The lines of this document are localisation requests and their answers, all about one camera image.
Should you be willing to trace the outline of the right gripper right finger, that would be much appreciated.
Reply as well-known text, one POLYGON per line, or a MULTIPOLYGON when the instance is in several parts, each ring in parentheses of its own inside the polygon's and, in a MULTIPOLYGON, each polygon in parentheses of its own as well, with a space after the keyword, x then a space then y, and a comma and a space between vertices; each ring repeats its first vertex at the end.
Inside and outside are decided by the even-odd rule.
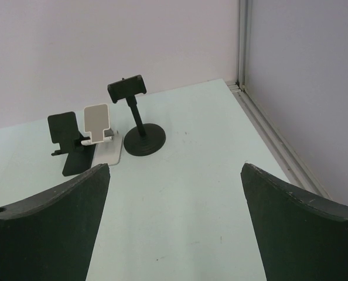
POLYGON ((241 180, 267 280, 348 280, 348 206, 250 163, 241 180))

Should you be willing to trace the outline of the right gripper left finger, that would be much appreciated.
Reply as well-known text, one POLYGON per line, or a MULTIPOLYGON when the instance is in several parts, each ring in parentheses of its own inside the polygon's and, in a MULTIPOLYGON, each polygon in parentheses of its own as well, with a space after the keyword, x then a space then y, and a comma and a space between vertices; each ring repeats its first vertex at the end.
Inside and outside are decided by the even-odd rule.
POLYGON ((100 164, 0 207, 0 280, 86 280, 109 183, 100 164))

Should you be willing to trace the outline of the white phone stand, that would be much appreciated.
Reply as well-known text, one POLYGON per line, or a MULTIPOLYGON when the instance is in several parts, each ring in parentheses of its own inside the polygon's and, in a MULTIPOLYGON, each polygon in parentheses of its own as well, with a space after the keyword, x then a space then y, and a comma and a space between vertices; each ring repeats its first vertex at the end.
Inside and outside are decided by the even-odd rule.
POLYGON ((83 146, 95 145, 92 166, 119 164, 123 137, 111 127, 109 106, 91 105, 84 108, 84 131, 89 140, 81 141, 83 146))

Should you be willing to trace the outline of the black round phone stand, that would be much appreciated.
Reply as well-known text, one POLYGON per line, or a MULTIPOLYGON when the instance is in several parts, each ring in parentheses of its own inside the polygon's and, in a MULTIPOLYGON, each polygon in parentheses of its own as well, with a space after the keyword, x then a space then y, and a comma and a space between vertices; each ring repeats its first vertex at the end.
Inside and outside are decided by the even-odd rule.
POLYGON ((125 150, 133 156, 148 156, 161 149, 166 142, 166 133, 157 124, 143 123, 136 95, 146 94, 146 86, 143 77, 139 74, 130 78, 122 78, 120 81, 107 86, 111 101, 116 104, 120 100, 126 100, 136 126, 129 130, 124 138, 125 150))

